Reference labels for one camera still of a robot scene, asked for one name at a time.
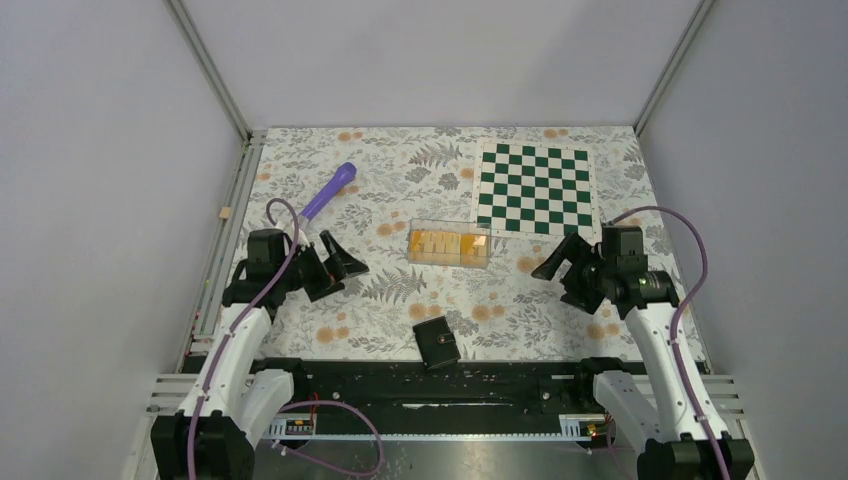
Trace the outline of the black leather card holder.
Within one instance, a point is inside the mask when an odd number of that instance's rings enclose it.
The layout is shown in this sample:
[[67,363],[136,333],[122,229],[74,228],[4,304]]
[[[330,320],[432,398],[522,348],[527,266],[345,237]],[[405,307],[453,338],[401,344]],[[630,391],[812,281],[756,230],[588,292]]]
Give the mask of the black leather card holder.
[[426,372],[455,365],[461,358],[456,337],[445,316],[418,323],[412,330]]

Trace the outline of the clear plastic card box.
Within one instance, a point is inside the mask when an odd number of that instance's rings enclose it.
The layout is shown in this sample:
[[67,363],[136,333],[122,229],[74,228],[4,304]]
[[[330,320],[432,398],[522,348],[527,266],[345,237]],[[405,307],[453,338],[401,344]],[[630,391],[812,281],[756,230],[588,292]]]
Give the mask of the clear plastic card box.
[[491,244],[489,223],[413,219],[407,259],[412,264],[484,269]]

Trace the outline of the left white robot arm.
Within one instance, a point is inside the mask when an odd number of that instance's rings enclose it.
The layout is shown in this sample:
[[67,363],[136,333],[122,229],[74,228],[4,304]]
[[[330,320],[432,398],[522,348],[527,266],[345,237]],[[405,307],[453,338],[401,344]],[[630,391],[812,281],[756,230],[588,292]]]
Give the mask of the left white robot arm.
[[320,258],[301,232],[256,230],[222,295],[221,325],[206,360],[175,413],[158,416],[150,440],[162,479],[249,479],[255,449],[282,407],[309,401],[307,380],[284,369],[248,378],[255,356],[288,294],[302,290],[312,302],[344,289],[368,272],[328,232]]

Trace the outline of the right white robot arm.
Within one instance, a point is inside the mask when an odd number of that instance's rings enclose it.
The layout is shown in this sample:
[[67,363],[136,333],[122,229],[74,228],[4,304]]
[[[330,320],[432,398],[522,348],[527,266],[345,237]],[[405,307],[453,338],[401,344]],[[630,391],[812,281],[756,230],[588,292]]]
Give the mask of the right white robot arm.
[[562,263],[562,301],[586,313],[614,306],[639,349],[654,399],[648,401],[623,363],[582,361],[573,386],[583,410],[610,414],[637,455],[640,479],[745,479],[755,455],[715,408],[680,325],[684,308],[670,275],[649,267],[638,227],[605,226],[591,245],[568,233],[532,273],[550,280]]

